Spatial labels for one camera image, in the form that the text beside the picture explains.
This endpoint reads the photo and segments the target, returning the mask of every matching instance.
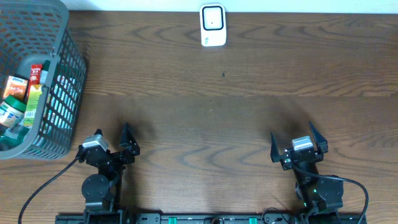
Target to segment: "barcode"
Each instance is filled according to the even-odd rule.
[[[25,112],[25,118],[34,118],[36,111]]]

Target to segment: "plastic basket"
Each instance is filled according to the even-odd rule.
[[[32,129],[0,159],[58,159],[70,151],[86,65],[68,20],[58,0],[0,0],[0,73],[29,79],[33,63],[51,61]]]

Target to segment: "table surface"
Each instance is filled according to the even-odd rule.
[[[72,151],[57,161],[0,163],[0,223],[16,223],[29,196],[63,169],[97,128],[112,151],[123,123],[141,146],[123,177],[122,204],[164,213],[261,213],[301,208],[292,171],[269,158],[310,134],[329,142],[321,174],[369,191],[369,223],[398,220],[396,15],[229,13],[227,44],[200,44],[199,13],[71,12],[90,61]],[[30,203],[24,223],[80,213],[75,164]],[[359,213],[345,184],[342,212]]]

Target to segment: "white device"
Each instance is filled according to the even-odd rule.
[[[200,35],[204,47],[221,46],[226,42],[225,8],[206,4],[200,8]]]

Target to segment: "white background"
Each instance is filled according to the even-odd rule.
[[[398,13],[398,0],[61,0],[69,10],[198,12],[220,3],[228,12]]]

